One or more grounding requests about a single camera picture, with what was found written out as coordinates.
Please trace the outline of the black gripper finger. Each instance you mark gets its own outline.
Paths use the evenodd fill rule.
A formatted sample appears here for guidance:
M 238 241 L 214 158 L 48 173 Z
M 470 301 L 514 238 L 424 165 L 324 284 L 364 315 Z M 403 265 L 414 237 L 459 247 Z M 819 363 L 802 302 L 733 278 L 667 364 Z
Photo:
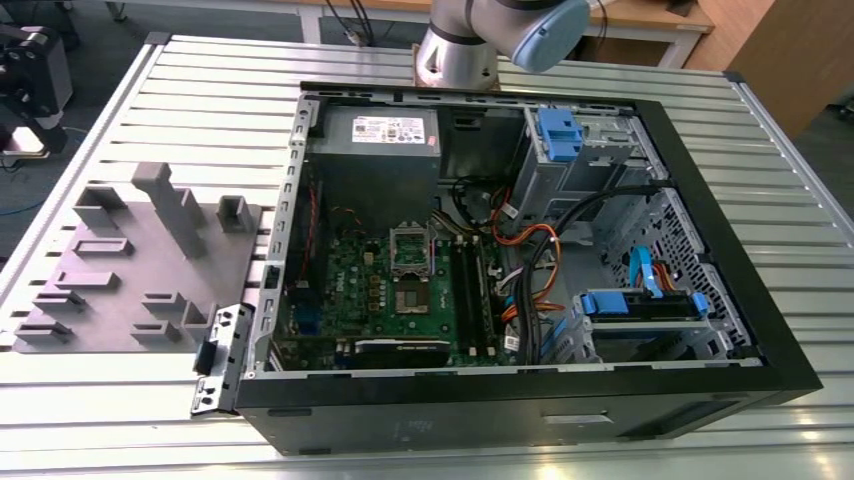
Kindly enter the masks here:
M 28 42 L 1 49 L 1 105 L 17 117 L 1 125 L 4 153 L 60 153 L 67 133 L 60 125 L 67 105 L 67 56 L 61 42 Z

